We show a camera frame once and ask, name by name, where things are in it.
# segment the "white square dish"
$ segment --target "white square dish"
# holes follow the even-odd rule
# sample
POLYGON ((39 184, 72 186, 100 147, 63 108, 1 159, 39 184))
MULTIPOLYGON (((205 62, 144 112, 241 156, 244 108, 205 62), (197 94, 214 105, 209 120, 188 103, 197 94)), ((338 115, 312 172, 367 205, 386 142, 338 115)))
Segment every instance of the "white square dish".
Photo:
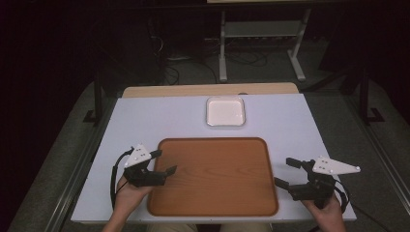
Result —
POLYGON ((211 97, 207 100, 209 126, 241 126, 245 123, 245 105, 239 97, 211 97))

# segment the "hand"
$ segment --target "hand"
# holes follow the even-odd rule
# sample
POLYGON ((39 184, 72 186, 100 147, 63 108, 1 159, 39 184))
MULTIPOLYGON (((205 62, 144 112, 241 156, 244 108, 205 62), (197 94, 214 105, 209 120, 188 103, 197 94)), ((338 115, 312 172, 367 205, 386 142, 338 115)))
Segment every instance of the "hand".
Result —
POLYGON ((323 232, 345 232, 346 227, 342 217, 340 202, 335 194, 325 203, 323 209, 314 205, 312 200, 304 200, 302 203, 310 211, 323 232))
POLYGON ((117 184, 114 212, 112 212, 108 224, 102 231, 121 231, 127 221, 127 218, 136 209, 136 207, 138 207, 144 196, 153 188, 154 187, 137 188, 127 183, 126 178, 122 176, 117 184))

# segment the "white tabletop surface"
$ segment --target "white tabletop surface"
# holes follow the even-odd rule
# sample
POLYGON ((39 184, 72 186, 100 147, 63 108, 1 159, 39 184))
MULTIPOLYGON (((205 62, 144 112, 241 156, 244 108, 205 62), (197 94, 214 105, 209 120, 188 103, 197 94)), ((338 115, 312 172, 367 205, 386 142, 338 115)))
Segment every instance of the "white tabletop surface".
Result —
MULTIPOLYGON (((206 102, 210 97, 119 99, 72 220, 84 223, 108 221, 112 213, 109 196, 112 166, 120 155, 139 143, 148 151, 155 151, 166 138, 260 137, 268 145, 273 175, 290 185, 305 184, 308 179, 305 170, 286 165, 286 158, 316 160, 319 156, 329 156, 302 94, 241 95, 246 122, 240 127, 220 128, 206 123, 206 102)), ((125 160, 120 162, 117 180, 122 175, 125 160)), ((154 217, 147 211, 147 199, 144 198, 129 217, 129 222, 291 222, 312 219, 302 203, 293 201, 286 190, 277 188, 277 194, 279 210, 272 217, 154 217)), ((350 205, 343 217, 356 219, 350 205)))

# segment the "wooden tray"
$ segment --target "wooden tray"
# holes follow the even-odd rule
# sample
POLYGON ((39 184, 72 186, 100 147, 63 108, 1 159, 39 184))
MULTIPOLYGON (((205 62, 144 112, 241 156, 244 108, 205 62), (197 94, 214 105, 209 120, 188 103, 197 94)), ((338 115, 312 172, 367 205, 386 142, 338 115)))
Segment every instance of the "wooden tray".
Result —
POLYGON ((272 216, 278 211, 271 163, 261 138, 168 138, 155 170, 178 165, 148 200, 154 216, 272 216))

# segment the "wooden board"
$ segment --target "wooden board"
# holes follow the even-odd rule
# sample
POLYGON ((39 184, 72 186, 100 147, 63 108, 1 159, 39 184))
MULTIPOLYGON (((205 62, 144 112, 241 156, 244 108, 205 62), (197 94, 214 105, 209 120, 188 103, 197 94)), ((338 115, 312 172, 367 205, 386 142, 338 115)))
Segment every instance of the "wooden board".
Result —
POLYGON ((294 83, 248 83, 128 87, 123 98, 214 96, 238 94, 299 94, 294 83))
POLYGON ((168 138, 155 170, 178 165, 148 200, 154 216, 272 216, 278 211, 261 138, 168 138))

